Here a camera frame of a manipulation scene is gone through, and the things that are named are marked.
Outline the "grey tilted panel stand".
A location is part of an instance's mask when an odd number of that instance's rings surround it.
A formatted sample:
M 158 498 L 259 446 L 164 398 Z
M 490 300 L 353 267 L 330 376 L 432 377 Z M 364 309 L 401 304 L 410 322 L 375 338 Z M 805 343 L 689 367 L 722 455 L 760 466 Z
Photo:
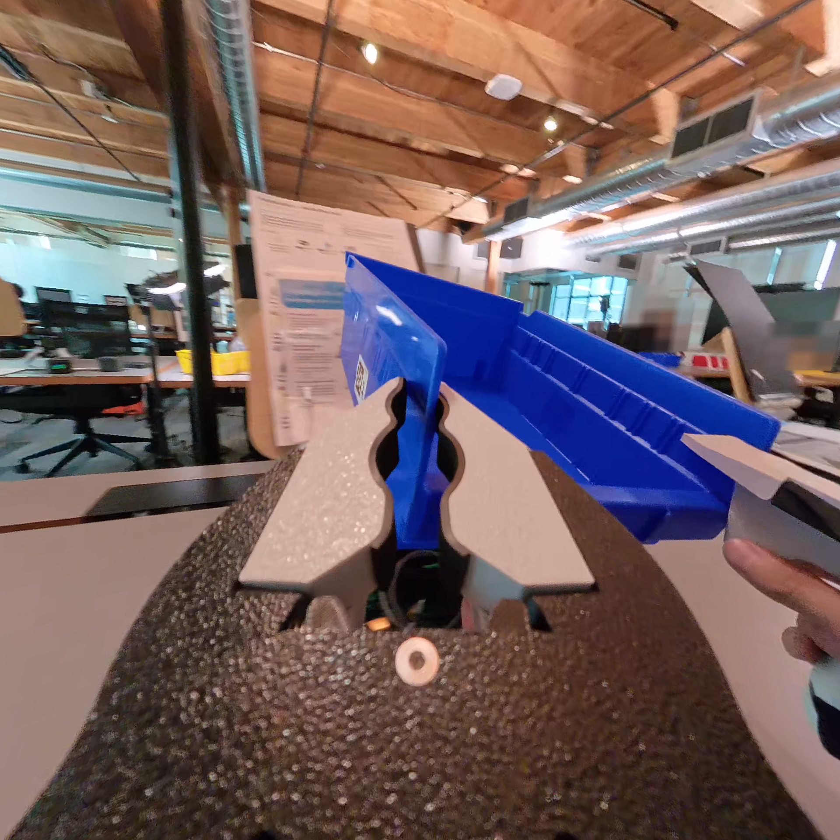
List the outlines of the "grey tilted panel stand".
M 802 386 L 788 367 L 788 346 L 776 334 L 772 314 L 746 276 L 702 260 L 684 268 L 728 322 L 750 402 L 766 412 L 798 406 Z

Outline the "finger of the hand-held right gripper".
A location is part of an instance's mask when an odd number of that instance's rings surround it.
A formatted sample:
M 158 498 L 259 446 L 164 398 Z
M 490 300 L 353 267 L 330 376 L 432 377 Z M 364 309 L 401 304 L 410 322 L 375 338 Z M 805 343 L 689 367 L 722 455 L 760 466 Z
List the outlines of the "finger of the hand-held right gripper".
M 771 500 L 785 485 L 808 490 L 826 502 L 839 502 L 837 479 L 819 475 L 788 458 L 765 452 L 727 435 L 683 434 L 681 441 L 740 487 Z

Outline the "black pole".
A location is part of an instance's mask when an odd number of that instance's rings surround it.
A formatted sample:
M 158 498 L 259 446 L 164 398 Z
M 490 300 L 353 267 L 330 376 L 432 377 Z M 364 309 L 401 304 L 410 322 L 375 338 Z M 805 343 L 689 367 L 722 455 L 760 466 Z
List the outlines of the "black pole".
M 200 147 L 191 100 L 186 18 L 183 2 L 160 2 L 166 103 L 171 124 L 172 180 L 181 224 L 181 274 L 185 282 L 192 354 L 192 451 L 198 465 L 220 462 L 214 377 L 212 324 L 204 288 L 203 229 L 200 199 Z

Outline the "instruction sheet on stand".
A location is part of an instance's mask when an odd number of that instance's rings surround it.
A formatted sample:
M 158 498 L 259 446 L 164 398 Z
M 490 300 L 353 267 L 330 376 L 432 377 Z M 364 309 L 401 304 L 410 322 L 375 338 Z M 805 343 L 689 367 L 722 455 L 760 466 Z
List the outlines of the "instruction sheet on stand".
M 256 297 L 236 300 L 238 330 L 250 353 L 249 383 L 246 392 L 248 435 L 252 445 L 265 457 L 283 456 L 291 447 L 280 447 L 273 435 L 273 416 L 270 397 L 270 370 L 267 360 L 267 309 Z

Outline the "silver spiral duct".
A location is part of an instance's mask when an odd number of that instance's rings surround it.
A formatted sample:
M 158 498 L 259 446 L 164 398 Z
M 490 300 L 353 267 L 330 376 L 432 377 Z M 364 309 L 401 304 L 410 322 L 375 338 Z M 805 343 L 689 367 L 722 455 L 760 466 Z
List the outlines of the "silver spiral duct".
M 250 1 L 205 1 L 245 182 L 266 191 Z

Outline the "large silver duct with vents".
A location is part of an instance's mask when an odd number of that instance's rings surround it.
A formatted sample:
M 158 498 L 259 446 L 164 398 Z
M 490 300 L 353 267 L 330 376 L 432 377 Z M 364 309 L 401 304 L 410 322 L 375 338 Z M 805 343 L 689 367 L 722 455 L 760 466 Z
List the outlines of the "large silver duct with vents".
M 661 193 L 766 154 L 838 135 L 838 76 L 773 94 L 759 88 L 677 126 L 665 150 L 588 178 L 574 188 L 506 206 L 480 239 L 506 240 L 587 214 L 601 213 Z

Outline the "laminated sheet with blue banner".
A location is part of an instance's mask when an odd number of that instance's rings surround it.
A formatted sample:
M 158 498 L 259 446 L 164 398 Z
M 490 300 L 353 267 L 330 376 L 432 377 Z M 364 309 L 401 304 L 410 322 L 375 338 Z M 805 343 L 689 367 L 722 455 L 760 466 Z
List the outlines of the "laminated sheet with blue banner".
M 345 283 L 284 276 L 269 282 L 267 360 L 277 446 L 305 444 L 354 403 L 341 359 Z

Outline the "black office chair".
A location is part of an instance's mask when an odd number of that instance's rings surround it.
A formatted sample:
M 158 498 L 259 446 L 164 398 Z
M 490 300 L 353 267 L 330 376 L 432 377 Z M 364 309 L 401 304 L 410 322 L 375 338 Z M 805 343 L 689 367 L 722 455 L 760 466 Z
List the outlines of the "black office chair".
M 55 476 L 82 455 L 96 458 L 100 453 L 116 455 L 130 462 L 133 469 L 142 469 L 140 458 L 119 445 L 149 445 L 151 441 L 148 438 L 99 434 L 91 424 L 93 420 L 104 417 L 107 410 L 140 403 L 142 385 L 107 384 L 99 380 L 89 385 L 66 383 L 72 373 L 94 370 L 104 373 L 101 363 L 104 358 L 114 359 L 112 367 L 120 371 L 123 362 L 134 357 L 128 308 L 48 301 L 45 311 L 48 326 L 59 330 L 59 337 L 69 356 L 43 358 L 44 376 L 49 378 L 47 384 L 27 382 L 2 386 L 2 409 L 71 421 L 74 437 L 22 457 L 14 465 L 14 473 L 26 475 L 33 460 L 57 454 L 63 454 L 63 458 L 49 469 L 46 477 Z M 96 368 L 88 364 L 93 361 L 97 364 Z

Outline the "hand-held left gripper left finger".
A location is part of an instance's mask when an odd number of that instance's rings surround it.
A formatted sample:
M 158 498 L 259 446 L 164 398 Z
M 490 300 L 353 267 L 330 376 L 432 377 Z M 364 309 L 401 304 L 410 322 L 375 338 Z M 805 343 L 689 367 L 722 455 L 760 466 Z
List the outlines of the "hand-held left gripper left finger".
M 299 594 L 370 594 L 395 536 L 387 479 L 399 463 L 406 382 L 396 377 L 302 452 L 238 582 Z

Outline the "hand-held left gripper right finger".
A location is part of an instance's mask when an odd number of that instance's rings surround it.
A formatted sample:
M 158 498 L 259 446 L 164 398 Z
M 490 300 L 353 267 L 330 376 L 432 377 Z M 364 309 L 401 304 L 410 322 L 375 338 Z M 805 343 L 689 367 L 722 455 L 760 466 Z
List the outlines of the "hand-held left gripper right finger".
M 441 550 L 468 604 L 589 592 L 595 577 L 528 446 L 447 384 L 438 398 Z

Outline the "white printed instruction sheet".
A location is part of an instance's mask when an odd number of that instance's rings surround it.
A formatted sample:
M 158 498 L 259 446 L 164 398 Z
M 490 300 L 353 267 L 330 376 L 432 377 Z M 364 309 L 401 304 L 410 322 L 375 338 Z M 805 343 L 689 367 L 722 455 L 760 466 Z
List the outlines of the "white printed instruction sheet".
M 248 229 L 260 303 L 280 280 L 342 281 L 347 252 L 409 270 L 422 260 L 413 227 L 389 217 L 247 191 Z

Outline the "silver air duct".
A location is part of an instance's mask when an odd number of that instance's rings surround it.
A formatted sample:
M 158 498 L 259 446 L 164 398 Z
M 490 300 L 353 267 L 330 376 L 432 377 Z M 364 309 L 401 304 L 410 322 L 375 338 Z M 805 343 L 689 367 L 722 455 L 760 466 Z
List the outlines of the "silver air duct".
M 746 196 L 737 203 L 731 199 L 724 203 L 721 199 L 709 203 L 708 206 L 695 209 L 685 209 L 672 217 L 648 218 L 645 213 L 609 223 L 604 230 L 593 227 L 573 234 L 563 239 L 563 248 L 592 250 L 604 247 L 613 242 L 623 242 L 630 238 L 645 237 L 673 228 L 685 228 L 693 224 L 717 223 L 731 218 L 742 219 L 755 214 L 764 214 L 778 208 L 802 206 L 814 202 L 834 200 L 838 198 L 838 185 L 832 188 L 808 192 L 779 194 L 775 196 Z

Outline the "large blue plastic bin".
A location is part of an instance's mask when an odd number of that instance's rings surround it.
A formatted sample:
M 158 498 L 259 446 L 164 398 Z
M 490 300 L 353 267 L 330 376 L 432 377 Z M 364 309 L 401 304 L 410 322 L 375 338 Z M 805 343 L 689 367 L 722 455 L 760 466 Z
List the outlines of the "large blue plastic bin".
M 400 549 L 438 544 L 448 385 L 609 510 L 642 543 L 712 539 L 733 482 L 685 446 L 727 435 L 770 451 L 781 422 L 548 314 L 348 252 L 341 360 L 353 404 L 399 377 L 405 419 L 386 485 Z

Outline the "black table grommet cover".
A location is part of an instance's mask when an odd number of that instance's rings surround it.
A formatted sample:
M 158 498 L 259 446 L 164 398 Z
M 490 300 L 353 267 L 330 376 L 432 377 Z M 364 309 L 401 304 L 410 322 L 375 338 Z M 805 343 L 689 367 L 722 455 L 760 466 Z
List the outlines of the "black table grommet cover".
M 241 498 L 259 478 L 261 474 L 246 474 L 118 486 L 107 490 L 81 519 L 99 522 L 226 508 Z

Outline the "person's right hand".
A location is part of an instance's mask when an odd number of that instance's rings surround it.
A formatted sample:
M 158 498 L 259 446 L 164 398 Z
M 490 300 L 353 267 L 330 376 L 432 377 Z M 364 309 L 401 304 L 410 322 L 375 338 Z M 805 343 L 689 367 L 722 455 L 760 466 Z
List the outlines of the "person's right hand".
M 723 556 L 754 589 L 795 614 L 782 634 L 789 655 L 811 665 L 839 659 L 839 591 L 821 570 L 743 539 L 726 541 Z

